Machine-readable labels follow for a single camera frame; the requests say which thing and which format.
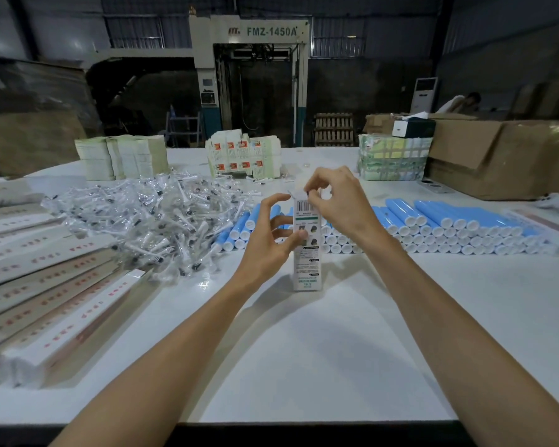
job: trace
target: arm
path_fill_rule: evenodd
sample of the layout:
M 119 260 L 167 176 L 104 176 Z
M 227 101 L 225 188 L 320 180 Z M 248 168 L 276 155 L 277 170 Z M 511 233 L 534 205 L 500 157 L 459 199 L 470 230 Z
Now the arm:
M 276 229 L 291 216 L 269 221 L 271 206 L 290 198 L 276 194 L 261 202 L 259 220 L 238 270 L 220 291 L 151 350 L 122 372 L 53 441 L 52 447 L 163 445 L 193 387 L 242 305 L 273 277 L 306 232 Z M 275 238 L 288 237 L 282 244 Z
M 331 185 L 322 200 L 316 188 Z M 559 404 L 380 225 L 346 167 L 319 168 L 309 201 L 362 247 L 449 403 L 479 446 L 559 446 Z

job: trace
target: wooden pallet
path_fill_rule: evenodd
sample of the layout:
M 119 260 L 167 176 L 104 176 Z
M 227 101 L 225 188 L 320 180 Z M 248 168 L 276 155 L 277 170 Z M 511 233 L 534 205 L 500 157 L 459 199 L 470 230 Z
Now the wooden pallet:
M 315 147 L 354 147 L 353 125 L 350 112 L 315 114 Z

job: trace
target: plastic wrap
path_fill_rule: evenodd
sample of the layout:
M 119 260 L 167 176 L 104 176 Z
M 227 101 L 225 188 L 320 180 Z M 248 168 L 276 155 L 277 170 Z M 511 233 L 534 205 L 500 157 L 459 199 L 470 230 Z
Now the plastic wrap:
M 163 282 L 216 270 L 217 236 L 253 207 L 250 193 L 230 177 L 159 174 L 111 187 L 77 189 L 45 199 L 74 233 L 109 233 L 128 268 L 154 266 Z

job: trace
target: hand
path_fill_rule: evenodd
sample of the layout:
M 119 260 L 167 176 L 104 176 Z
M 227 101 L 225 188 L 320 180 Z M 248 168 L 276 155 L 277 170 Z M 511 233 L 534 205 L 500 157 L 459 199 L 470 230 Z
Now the hand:
M 321 199 L 318 188 L 331 185 L 331 199 Z M 364 249 L 364 240 L 387 234 L 369 204 L 360 181 L 346 167 L 317 168 L 305 185 L 309 202 L 338 231 L 353 239 Z
M 289 229 L 278 229 L 284 224 L 293 224 L 293 217 L 278 215 L 269 220 L 271 207 L 280 201 L 290 199 L 289 194 L 276 193 L 261 201 L 257 225 L 250 234 L 246 251 L 234 277 L 245 284 L 253 284 L 259 288 L 265 281 L 273 277 L 288 260 L 290 252 L 308 237 L 306 231 L 293 233 Z M 287 237 L 277 244 L 276 238 Z

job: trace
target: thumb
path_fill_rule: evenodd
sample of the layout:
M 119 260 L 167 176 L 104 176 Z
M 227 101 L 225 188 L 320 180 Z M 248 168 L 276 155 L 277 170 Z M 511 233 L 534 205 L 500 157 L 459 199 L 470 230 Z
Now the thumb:
M 307 238 L 309 238 L 309 233 L 306 230 L 296 231 L 286 238 L 281 246 L 290 254 L 291 251 L 294 251 L 296 247 L 300 246 Z
M 325 204 L 327 203 L 324 201 L 319 192 L 316 189 L 312 189 L 309 191 L 309 202 L 313 204 L 313 206 L 320 210 L 321 214 L 323 214 L 323 209 L 325 208 Z

